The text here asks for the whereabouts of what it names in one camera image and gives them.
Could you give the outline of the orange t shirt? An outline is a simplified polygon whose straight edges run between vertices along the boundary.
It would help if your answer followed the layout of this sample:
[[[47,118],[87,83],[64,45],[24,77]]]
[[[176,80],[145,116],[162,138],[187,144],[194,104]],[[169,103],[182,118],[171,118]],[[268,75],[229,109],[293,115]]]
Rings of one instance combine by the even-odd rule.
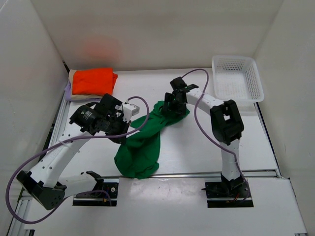
[[[72,95],[113,94],[118,75],[111,67],[75,70],[70,76]]]

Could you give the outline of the beige t shirt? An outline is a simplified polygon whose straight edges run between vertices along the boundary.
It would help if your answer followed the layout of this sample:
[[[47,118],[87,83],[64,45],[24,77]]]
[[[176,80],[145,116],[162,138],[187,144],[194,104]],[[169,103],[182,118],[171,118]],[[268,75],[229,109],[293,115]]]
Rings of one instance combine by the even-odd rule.
[[[68,75],[68,83],[64,89],[66,101],[99,101],[101,96],[97,95],[73,95],[72,94],[72,82],[73,76],[76,70],[70,70]]]

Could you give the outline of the purple t shirt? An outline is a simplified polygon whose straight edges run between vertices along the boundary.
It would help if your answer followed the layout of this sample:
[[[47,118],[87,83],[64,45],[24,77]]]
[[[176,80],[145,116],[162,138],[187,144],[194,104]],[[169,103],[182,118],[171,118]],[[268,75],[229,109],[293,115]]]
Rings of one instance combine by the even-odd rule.
[[[99,101],[101,99],[101,96],[97,95],[73,95],[70,82],[67,83],[64,91],[66,101]]]

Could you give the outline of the green t shirt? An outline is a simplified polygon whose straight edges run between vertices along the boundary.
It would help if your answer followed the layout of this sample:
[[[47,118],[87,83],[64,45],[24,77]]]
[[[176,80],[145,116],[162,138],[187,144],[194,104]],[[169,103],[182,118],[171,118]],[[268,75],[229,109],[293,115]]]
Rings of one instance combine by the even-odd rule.
[[[114,162],[124,177],[144,179],[150,177],[159,168],[161,131],[184,119],[190,111],[184,110],[180,115],[173,111],[163,113],[164,102],[158,101],[149,114],[148,121],[139,130],[120,145]]]

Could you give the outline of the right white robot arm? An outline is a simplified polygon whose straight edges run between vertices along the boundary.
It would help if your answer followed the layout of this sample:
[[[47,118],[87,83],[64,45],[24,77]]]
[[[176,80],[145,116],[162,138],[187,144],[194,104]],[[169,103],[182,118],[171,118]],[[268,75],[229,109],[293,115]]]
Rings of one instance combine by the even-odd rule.
[[[231,190],[244,182],[239,167],[239,143],[244,131],[244,124],[237,104],[233,100],[222,101],[204,93],[195,84],[187,85],[182,77],[170,82],[173,89],[164,96],[163,112],[174,112],[183,116],[186,105],[194,106],[194,118],[197,119],[196,109],[210,116],[211,128],[215,143],[221,149],[222,184]]]

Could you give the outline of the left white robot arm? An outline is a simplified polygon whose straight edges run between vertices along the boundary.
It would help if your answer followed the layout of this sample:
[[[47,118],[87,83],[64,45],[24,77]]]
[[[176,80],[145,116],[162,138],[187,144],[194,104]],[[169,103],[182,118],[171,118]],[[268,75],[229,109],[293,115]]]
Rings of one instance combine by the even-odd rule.
[[[103,179],[93,171],[69,178],[60,175],[96,133],[102,131],[118,144],[125,142],[122,134],[127,132],[131,117],[138,113],[137,106],[123,103],[109,94],[104,95],[100,102],[80,106],[70,117],[59,147],[47,152],[29,171],[20,171],[17,180],[46,210],[54,209],[66,197],[101,190]]]

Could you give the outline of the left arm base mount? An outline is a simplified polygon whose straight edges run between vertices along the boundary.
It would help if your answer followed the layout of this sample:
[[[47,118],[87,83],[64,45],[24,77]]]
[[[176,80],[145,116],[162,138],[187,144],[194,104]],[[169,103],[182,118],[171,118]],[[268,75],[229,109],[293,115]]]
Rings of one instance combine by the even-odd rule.
[[[118,178],[105,178],[100,190],[77,194],[73,197],[72,205],[76,207],[116,207],[118,190]]]

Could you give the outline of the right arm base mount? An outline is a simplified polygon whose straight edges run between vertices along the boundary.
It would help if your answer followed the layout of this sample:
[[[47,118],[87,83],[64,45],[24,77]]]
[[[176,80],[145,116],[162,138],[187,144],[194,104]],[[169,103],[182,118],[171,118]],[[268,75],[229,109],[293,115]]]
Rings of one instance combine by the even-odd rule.
[[[201,190],[206,193],[208,208],[254,207],[250,188],[246,183],[229,190],[222,182],[205,182],[205,187]]]

